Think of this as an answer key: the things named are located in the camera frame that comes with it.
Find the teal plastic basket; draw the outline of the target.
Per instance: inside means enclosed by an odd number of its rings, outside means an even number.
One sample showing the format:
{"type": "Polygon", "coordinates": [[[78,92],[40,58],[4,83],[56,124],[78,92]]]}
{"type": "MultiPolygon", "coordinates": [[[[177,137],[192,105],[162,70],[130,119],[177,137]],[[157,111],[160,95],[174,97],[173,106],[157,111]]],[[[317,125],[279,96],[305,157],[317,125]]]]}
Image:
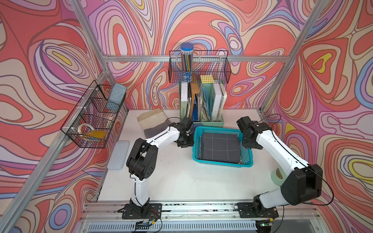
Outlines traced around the teal plastic basket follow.
{"type": "Polygon", "coordinates": [[[201,164],[250,168],[254,164],[250,148],[242,145],[238,129],[198,126],[194,132],[192,158],[201,164]]]}

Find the dark grey checked cloth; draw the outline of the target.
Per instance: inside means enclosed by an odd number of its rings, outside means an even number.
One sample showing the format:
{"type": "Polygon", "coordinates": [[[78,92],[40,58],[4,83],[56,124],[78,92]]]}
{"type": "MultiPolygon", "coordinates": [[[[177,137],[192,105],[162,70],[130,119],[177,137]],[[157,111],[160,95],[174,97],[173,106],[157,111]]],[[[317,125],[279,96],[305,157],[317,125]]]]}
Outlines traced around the dark grey checked cloth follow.
{"type": "Polygon", "coordinates": [[[198,159],[212,162],[239,164],[241,162],[240,142],[237,135],[203,133],[198,159]]]}

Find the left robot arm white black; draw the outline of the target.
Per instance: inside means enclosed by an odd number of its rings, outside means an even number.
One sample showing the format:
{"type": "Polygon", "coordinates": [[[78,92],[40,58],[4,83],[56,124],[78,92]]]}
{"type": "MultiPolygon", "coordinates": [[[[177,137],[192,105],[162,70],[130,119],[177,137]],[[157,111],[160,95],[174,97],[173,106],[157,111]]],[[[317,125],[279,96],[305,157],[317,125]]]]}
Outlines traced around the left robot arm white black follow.
{"type": "Polygon", "coordinates": [[[149,209],[148,178],[155,170],[159,150],[171,143],[176,143],[180,148],[192,147],[194,144],[190,133],[192,124],[193,121],[185,117],[180,122],[171,123],[154,137],[139,138],[135,141],[126,166],[129,169],[130,178],[134,179],[134,194],[130,205],[139,213],[149,209]]]}

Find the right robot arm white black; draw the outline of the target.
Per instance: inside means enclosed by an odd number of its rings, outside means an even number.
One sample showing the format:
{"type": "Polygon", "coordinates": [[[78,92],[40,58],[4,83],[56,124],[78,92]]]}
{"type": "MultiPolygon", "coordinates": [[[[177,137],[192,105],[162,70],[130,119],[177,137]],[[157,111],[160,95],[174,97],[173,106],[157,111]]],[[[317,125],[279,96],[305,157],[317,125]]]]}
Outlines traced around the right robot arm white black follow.
{"type": "Polygon", "coordinates": [[[323,170],[299,157],[282,142],[265,122],[244,116],[237,121],[245,148],[265,149],[286,175],[282,185],[254,197],[254,209],[260,214],[278,206],[298,205],[321,196],[323,170]]]}

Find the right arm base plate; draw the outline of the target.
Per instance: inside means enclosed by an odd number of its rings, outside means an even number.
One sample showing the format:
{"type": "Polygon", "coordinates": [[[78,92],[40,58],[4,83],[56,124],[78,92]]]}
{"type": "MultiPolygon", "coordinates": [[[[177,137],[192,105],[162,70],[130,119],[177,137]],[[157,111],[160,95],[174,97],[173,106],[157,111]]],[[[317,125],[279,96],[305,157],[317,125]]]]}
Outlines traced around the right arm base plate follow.
{"type": "Polygon", "coordinates": [[[238,211],[240,218],[273,218],[279,217],[278,211],[275,207],[264,208],[257,202],[237,203],[233,208],[238,211]]]}

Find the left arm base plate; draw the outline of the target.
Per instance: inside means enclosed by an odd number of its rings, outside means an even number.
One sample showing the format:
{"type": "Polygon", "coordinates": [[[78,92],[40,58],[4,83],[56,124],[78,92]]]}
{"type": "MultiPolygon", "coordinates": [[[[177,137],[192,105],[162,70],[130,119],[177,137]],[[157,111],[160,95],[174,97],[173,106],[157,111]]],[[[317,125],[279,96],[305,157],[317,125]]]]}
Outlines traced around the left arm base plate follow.
{"type": "Polygon", "coordinates": [[[122,219],[155,219],[161,217],[161,211],[161,203],[150,203],[144,207],[126,204],[123,208],[117,210],[117,213],[122,214],[122,219]]]}

